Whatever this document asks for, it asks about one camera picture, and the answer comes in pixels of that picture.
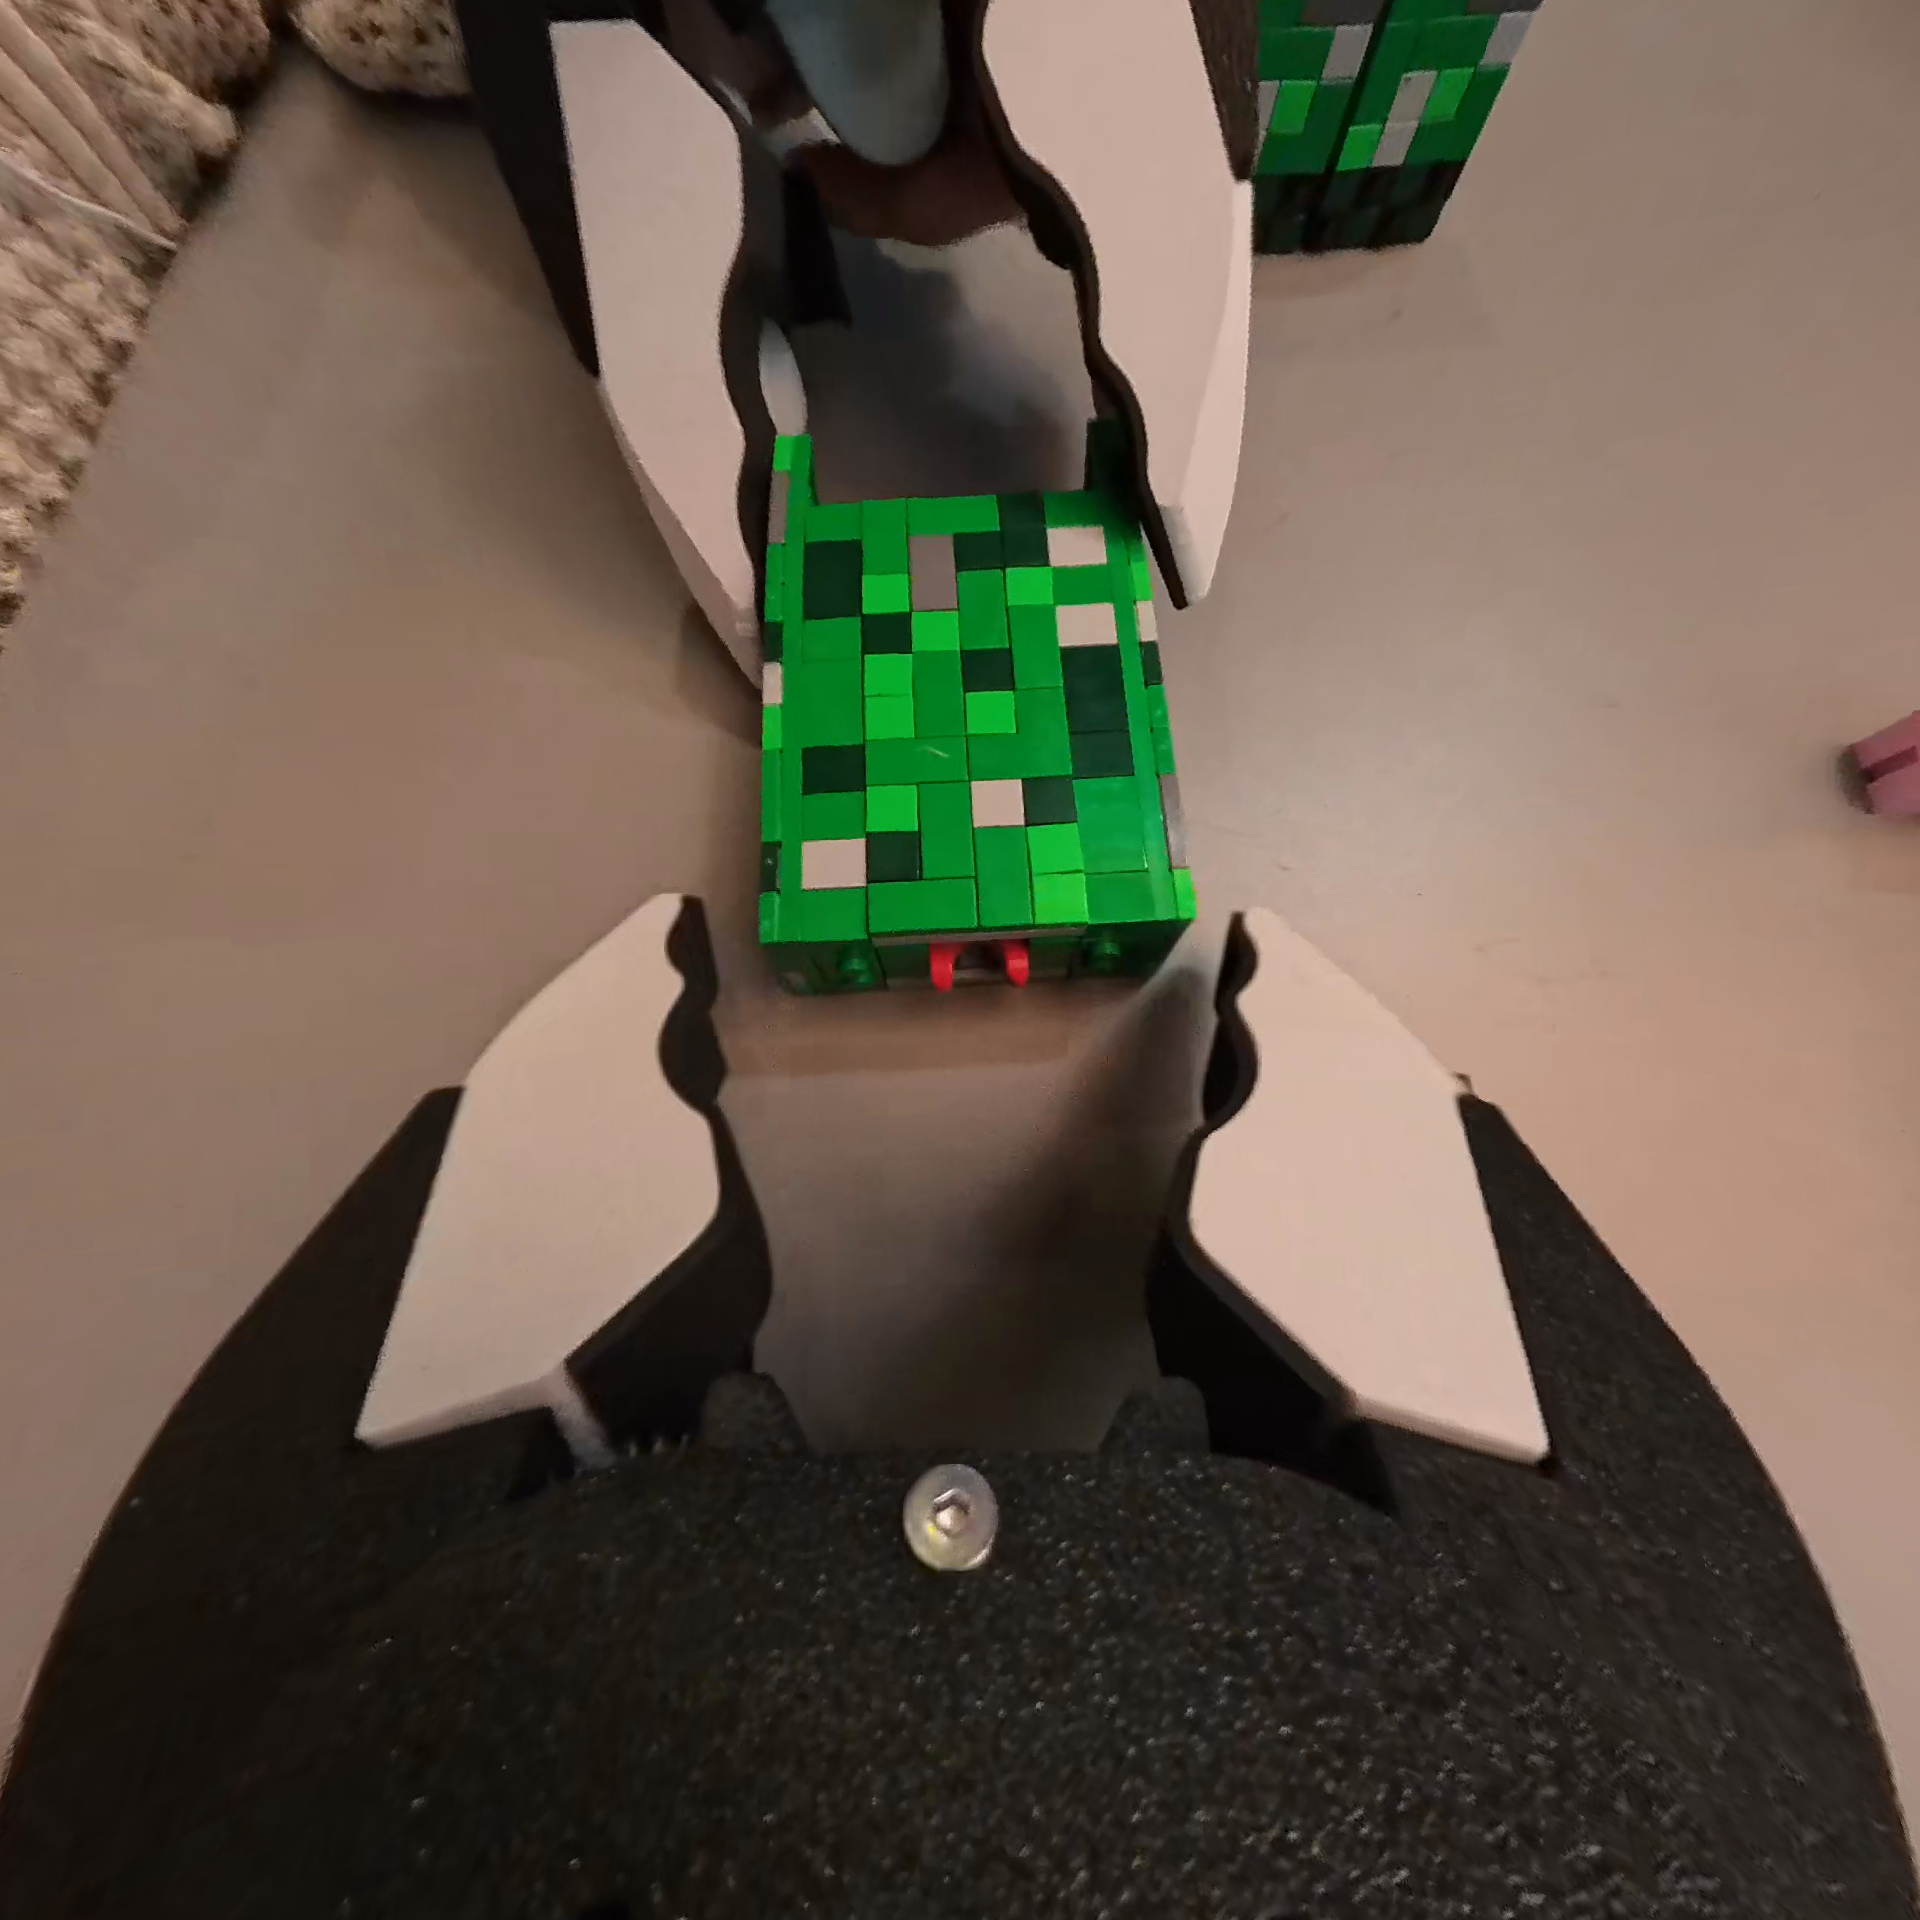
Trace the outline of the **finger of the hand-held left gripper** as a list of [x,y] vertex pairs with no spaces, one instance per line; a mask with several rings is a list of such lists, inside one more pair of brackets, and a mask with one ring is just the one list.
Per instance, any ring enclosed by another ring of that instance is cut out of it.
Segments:
[[783,267],[760,139],[783,58],[720,15],[549,26],[596,388],[691,604],[760,684],[775,421],[760,333]]
[[1072,276],[1123,492],[1176,607],[1211,589],[1242,465],[1255,43],[1248,5],[995,3],[976,33],[996,151]]

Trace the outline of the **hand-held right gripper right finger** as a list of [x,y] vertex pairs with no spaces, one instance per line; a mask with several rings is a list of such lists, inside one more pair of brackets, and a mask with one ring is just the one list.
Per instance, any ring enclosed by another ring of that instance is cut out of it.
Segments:
[[1378,1436],[1552,1460],[1464,1087],[1278,913],[1232,917],[1146,1319],[1213,1453],[1391,1506]]

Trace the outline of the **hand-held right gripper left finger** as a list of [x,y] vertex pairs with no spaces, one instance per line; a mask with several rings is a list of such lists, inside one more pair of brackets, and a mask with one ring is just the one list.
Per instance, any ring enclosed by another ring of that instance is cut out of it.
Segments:
[[354,1437],[522,1413],[586,1467],[687,1443],[755,1365],[770,1241],[730,1121],[704,903],[660,894],[469,1070]]

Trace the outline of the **green lego legs assembly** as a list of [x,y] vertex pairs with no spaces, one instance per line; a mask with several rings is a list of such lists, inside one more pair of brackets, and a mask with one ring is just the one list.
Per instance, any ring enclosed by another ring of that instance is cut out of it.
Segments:
[[1426,241],[1539,10],[1259,3],[1255,252],[1376,252]]

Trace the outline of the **green lego body block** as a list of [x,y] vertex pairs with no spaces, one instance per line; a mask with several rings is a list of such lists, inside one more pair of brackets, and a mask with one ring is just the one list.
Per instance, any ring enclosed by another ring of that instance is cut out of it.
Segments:
[[1155,586],[1088,425],[1066,492],[824,502],[775,439],[759,945],[783,991],[1159,972],[1196,918]]

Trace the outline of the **person's left forearm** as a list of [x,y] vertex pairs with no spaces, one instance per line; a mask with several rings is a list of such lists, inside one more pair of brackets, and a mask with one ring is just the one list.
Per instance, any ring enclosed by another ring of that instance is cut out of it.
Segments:
[[303,47],[348,85],[418,103],[463,103],[470,81],[453,3],[286,3]]

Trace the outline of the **pink lego pig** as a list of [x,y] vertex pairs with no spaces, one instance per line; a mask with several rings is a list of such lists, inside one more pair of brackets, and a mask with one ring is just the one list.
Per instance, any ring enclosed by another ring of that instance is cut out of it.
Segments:
[[1840,779],[1850,803],[1863,813],[1916,821],[1920,710],[1851,740],[1840,750]]

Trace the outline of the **person's beige knit sweater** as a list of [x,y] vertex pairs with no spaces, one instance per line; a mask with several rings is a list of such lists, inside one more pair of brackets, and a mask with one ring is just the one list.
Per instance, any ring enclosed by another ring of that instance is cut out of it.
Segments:
[[4,625],[269,58],[269,5],[3,5]]

